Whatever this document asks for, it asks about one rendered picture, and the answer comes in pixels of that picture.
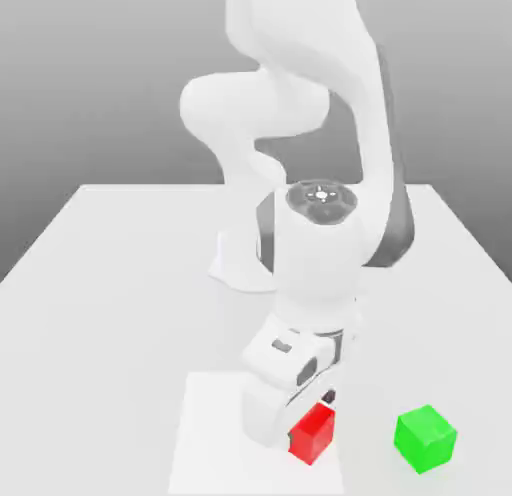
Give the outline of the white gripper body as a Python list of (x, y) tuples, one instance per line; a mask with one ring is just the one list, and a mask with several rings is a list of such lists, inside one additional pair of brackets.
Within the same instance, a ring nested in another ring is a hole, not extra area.
[(329, 391), (335, 373), (323, 372), (302, 390), (291, 393), (248, 374), (242, 385), (242, 428), (252, 441), (267, 448), (283, 448), (292, 428)]

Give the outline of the small red cube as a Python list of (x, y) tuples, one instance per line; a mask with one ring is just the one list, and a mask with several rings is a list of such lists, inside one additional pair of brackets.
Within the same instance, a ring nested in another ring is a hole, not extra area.
[(312, 465), (330, 445), (334, 425), (335, 410), (322, 402), (317, 402), (290, 430), (294, 433), (294, 440), (288, 452), (302, 462)]

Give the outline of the small green cube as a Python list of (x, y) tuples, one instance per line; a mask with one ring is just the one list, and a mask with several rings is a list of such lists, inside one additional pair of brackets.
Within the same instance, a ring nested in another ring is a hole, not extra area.
[(418, 474), (451, 460), (458, 431), (431, 405), (398, 416), (393, 444)]

